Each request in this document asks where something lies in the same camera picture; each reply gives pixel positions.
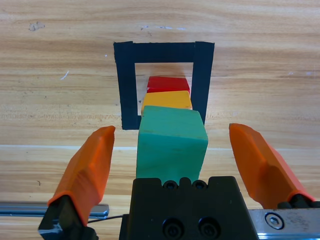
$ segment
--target stacked blocks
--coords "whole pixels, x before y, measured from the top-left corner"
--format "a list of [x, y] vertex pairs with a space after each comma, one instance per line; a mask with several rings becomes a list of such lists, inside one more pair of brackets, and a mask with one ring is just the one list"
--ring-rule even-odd
[[150, 77], [142, 106], [137, 147], [137, 178], [179, 183], [199, 178], [208, 136], [198, 111], [191, 110], [185, 78]]
[[199, 178], [208, 136], [199, 112], [189, 109], [146, 106], [137, 150], [136, 177], [179, 183]]

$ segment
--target wooden table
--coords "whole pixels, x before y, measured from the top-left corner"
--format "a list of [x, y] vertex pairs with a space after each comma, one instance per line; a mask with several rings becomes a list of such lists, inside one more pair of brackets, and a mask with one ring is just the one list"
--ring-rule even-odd
[[[68, 161], [102, 126], [116, 126], [103, 203], [128, 213], [136, 130], [121, 130], [113, 42], [215, 42], [201, 179], [235, 176], [229, 123], [260, 131], [320, 199], [318, 0], [2, 0], [0, 201], [46, 202]], [[186, 76], [192, 64], [136, 64], [138, 100], [148, 77]], [[0, 217], [3, 240], [41, 239], [40, 218]], [[119, 219], [94, 223], [116, 240]]]

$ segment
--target yellow block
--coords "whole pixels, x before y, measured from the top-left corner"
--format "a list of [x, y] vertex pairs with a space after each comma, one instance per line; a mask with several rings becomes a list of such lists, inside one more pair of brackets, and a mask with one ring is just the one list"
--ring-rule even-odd
[[188, 91], [148, 92], [144, 97], [141, 113], [144, 112], [145, 106], [192, 109]]

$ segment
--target metal rail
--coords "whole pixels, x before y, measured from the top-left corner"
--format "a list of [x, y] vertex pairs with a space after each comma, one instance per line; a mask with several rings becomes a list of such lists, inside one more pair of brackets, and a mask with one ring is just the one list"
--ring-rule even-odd
[[[43, 217], [45, 203], [0, 203], [0, 216]], [[108, 205], [92, 209], [90, 218], [106, 219]], [[249, 210], [261, 240], [320, 240], [320, 208]]]
[[[43, 217], [47, 211], [45, 203], [0, 203], [0, 216], [12, 217]], [[109, 214], [109, 205], [93, 207], [89, 218], [106, 219]]]

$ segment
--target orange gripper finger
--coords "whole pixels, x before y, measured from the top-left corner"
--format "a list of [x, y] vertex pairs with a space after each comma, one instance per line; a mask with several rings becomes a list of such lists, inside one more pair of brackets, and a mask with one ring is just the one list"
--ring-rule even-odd
[[92, 133], [71, 158], [50, 205], [68, 195], [86, 226], [91, 209], [101, 202], [111, 165], [115, 127], [102, 127]]
[[276, 209], [296, 194], [315, 201], [307, 193], [282, 156], [251, 127], [232, 123], [230, 142], [236, 165], [250, 197], [264, 209]]

